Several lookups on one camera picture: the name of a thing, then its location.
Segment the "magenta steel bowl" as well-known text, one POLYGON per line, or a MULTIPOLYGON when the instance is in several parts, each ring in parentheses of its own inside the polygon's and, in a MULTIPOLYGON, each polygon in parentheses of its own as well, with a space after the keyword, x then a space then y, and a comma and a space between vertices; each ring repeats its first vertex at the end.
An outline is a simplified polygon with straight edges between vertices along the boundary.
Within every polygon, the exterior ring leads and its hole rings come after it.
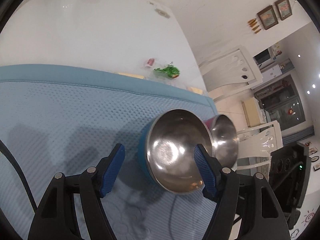
POLYGON ((222 167, 233 168, 239 151, 239 139, 231 119, 223 114, 205 121, 213 139, 213 156, 222 167))

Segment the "blue steel bowl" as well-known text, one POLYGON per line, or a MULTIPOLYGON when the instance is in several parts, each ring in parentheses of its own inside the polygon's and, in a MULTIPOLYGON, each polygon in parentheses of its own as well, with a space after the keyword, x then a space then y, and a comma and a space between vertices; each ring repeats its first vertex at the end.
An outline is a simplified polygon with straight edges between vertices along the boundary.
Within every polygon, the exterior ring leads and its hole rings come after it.
POLYGON ((197 144, 212 155, 213 139, 206 124, 188 110, 171 109, 143 128, 138 162, 144 174, 161 188, 190 194, 204 187, 194 160, 197 144))

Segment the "white chair near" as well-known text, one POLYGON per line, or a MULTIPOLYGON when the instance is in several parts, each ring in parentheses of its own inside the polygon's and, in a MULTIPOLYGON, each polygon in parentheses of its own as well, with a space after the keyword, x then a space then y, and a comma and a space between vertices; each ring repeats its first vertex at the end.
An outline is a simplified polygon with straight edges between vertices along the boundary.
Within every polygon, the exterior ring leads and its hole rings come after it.
POLYGON ((283 147, 280 124, 277 121, 237 131, 239 152, 237 170, 271 167, 271 153, 283 147))

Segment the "white chair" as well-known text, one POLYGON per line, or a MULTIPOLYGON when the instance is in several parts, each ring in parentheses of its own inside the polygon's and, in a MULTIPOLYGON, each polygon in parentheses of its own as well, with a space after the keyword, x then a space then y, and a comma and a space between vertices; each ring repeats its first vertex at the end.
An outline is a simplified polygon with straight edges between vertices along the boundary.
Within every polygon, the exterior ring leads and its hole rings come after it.
POLYGON ((214 98, 214 102, 241 93, 263 82, 263 75, 258 65, 244 46, 237 46, 203 61, 200 64, 200 72, 207 92, 223 86, 245 84, 243 87, 214 98))
POLYGON ((239 152, 237 170, 271 167, 271 153, 283 147, 280 124, 277 121, 237 131, 239 152))

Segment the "dark glass cabinet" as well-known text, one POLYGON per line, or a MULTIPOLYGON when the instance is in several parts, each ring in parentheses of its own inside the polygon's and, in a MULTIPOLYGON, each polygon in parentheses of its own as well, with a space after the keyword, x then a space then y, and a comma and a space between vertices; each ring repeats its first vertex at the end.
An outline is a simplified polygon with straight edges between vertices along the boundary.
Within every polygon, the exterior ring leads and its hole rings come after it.
POLYGON ((282 131, 305 121, 303 105, 291 75, 258 90, 254 96, 271 120, 279 122, 282 131))

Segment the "light blue textured mat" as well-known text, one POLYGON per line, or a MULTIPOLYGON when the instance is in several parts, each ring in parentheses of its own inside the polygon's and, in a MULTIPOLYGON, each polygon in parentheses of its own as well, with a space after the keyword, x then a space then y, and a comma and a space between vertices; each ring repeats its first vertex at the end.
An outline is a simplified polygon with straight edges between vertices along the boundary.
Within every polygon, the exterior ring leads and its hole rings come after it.
POLYGON ((36 202, 57 172, 80 174, 124 145, 124 163, 102 200, 118 239, 201 239, 206 231, 215 204, 201 191, 165 191, 137 161, 146 125, 176 108, 202 120, 217 114, 206 96, 148 80, 44 64, 1 68, 1 141, 36 202))

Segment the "white chair far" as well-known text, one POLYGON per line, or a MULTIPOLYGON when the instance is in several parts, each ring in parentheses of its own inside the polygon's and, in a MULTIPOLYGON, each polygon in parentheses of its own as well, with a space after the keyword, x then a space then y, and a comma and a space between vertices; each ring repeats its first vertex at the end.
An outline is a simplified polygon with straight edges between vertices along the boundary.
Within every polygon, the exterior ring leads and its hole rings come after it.
POLYGON ((243 87, 214 98, 214 102, 241 93, 263 82, 263 75, 258 65, 244 46, 237 46, 203 61, 200 64, 200 72, 207 92, 223 86, 245 84, 243 87))

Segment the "green candy wrapper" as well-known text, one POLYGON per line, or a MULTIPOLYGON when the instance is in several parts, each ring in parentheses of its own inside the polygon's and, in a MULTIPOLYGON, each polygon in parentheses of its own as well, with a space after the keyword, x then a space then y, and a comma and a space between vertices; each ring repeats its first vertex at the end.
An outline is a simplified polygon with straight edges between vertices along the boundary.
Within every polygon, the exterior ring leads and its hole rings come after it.
POLYGON ((175 79, 180 75, 180 70, 172 64, 167 64, 167 66, 164 68, 155 68, 153 71, 164 74, 171 79, 175 79))

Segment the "microwave oven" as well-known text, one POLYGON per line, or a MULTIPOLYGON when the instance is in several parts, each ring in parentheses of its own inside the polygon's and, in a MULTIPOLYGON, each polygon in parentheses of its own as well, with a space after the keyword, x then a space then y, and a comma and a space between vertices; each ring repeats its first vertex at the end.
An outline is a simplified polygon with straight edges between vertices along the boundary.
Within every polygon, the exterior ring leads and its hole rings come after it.
POLYGON ((268 61, 271 59, 270 53, 268 49, 263 50, 259 54, 255 55, 253 57, 257 65, 261 65, 264 62, 268 61))

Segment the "pink candy wrapper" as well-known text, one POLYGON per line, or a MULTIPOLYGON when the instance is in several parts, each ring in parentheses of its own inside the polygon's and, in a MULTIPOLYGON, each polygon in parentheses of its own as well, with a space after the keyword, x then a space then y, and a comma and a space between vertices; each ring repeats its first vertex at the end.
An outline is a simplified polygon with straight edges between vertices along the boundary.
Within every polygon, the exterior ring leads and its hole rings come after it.
POLYGON ((152 67, 155 63, 155 59, 154 58, 150 58, 148 59, 147 63, 146 63, 146 66, 147 67, 152 67))

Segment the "left framed picture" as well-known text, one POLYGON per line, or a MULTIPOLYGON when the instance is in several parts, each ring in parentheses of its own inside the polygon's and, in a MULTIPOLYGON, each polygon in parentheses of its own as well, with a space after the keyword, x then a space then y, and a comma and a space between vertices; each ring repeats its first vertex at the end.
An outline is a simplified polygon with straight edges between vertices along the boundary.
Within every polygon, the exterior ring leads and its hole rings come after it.
POLYGON ((269 5, 265 9, 258 12, 257 16, 259 17, 260 22, 265 30, 268 30, 278 24, 278 19, 272 5, 269 5))

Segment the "framed picture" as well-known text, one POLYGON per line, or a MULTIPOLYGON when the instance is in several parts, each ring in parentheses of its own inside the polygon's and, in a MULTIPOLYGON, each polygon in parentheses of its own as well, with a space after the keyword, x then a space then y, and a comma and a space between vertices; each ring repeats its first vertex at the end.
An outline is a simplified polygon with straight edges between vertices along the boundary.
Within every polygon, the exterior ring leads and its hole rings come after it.
POLYGON ((274 4, 282 21, 292 16, 292 9, 289 0, 277 0, 274 4))
POLYGON ((260 22, 265 30, 268 30, 278 24, 278 19, 272 5, 269 5, 265 9, 258 12, 257 16, 259 17, 260 22))

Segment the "right framed picture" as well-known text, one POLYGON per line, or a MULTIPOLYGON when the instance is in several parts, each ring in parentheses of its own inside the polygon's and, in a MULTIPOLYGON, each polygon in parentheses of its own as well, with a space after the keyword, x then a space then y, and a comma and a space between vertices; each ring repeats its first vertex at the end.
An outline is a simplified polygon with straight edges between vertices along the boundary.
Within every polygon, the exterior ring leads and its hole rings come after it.
POLYGON ((292 16, 292 9, 289 0, 277 0, 274 4, 282 21, 292 16))

